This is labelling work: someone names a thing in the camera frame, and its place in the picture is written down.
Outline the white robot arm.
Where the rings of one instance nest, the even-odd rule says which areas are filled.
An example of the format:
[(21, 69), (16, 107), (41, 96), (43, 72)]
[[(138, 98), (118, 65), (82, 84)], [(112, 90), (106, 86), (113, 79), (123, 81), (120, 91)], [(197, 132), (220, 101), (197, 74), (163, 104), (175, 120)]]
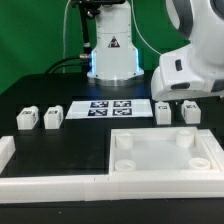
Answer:
[[(128, 0), (70, 0), (96, 20), (90, 81), (122, 86), (141, 77), (131, 32), (137, 28)], [(189, 44), (164, 53), (151, 79), (155, 101), (224, 96), (224, 0), (165, 0), (173, 27)]]

